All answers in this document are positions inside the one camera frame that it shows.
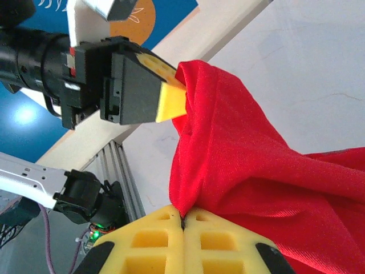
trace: poster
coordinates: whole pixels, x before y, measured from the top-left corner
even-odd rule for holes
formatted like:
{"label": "poster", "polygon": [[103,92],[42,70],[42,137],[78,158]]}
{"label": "poster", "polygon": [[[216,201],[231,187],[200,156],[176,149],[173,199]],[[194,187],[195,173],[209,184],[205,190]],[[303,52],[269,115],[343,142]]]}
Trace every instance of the poster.
{"label": "poster", "polygon": [[[36,14],[22,26],[67,33],[66,0],[34,0]],[[152,49],[197,7],[195,0],[139,0],[128,20],[111,23],[111,36],[128,36]],[[13,95],[0,84],[0,152],[36,162],[66,132],[52,116],[25,94]]]}

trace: red cloth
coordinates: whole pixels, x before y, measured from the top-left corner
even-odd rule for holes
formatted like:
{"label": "red cloth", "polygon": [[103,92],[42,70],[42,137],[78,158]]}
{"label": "red cloth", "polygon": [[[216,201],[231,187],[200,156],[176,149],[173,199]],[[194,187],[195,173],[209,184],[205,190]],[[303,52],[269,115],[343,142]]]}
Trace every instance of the red cloth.
{"label": "red cloth", "polygon": [[268,237],[298,274],[365,273],[365,148],[299,154],[234,75],[193,61],[176,78],[188,89],[173,121],[181,214],[196,205]]}

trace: purple cable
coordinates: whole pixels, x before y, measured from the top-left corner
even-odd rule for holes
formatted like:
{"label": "purple cable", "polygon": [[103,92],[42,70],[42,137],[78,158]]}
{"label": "purple cable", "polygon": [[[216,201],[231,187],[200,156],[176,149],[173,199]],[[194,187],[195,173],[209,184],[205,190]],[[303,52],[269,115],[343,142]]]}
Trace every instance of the purple cable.
{"label": "purple cable", "polygon": [[[53,263],[52,263],[52,258],[51,258],[51,232],[50,232],[50,219],[48,218],[48,214],[47,214],[47,210],[45,209],[44,206],[42,206],[41,204],[38,204],[40,211],[42,212],[43,215],[43,221],[44,221],[44,230],[46,231],[46,259],[47,259],[47,265],[48,265],[48,270],[50,271],[50,274],[56,274],[55,269],[53,267]],[[89,231],[89,229],[87,228],[80,237],[80,241],[78,242],[77,248],[76,248],[76,252],[75,252],[75,256],[74,259],[72,261],[72,265],[70,268],[70,271],[68,274],[72,274],[72,272],[74,271],[75,265],[76,265],[76,261],[78,259],[79,256],[79,250],[81,247],[81,243],[82,243],[82,239],[84,238],[85,234]]]}
{"label": "purple cable", "polygon": [[45,209],[45,207],[42,206],[41,204],[38,204],[38,206],[43,215],[44,230],[46,231],[46,259],[47,259],[48,270],[50,271],[50,274],[56,274],[51,258],[50,219],[48,218],[47,210]]}
{"label": "purple cable", "polygon": [[68,272],[68,274],[72,274],[72,272],[74,271],[74,268],[75,268],[75,265],[76,265],[76,261],[78,259],[78,256],[79,256],[79,251],[80,251],[80,247],[81,247],[81,243],[82,243],[82,239],[84,238],[85,234],[89,232],[89,229],[87,228],[80,236],[80,240],[78,242],[78,245],[76,247],[76,252],[75,252],[75,256],[74,256],[74,260],[72,261],[72,265],[71,265],[71,268],[70,268],[70,271]]}

